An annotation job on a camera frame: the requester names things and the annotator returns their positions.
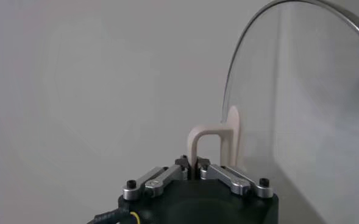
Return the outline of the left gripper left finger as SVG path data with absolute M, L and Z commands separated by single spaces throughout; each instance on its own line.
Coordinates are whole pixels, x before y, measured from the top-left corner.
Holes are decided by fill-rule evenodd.
M 188 157 L 182 155 L 170 167 L 155 167 L 135 180 L 128 180 L 123 186 L 123 199 L 137 201 L 144 193 L 152 198 L 159 197 L 173 181 L 186 181 L 190 176 Z

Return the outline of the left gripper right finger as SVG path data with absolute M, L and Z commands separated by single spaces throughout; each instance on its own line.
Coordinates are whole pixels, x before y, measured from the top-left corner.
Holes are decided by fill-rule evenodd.
M 218 180 L 225 184 L 231 193 L 245 196 L 253 193 L 258 198 L 272 198 L 273 189 L 267 178 L 256 182 L 235 166 L 219 166 L 211 164 L 206 158 L 198 157 L 196 161 L 199 178 L 202 180 Z

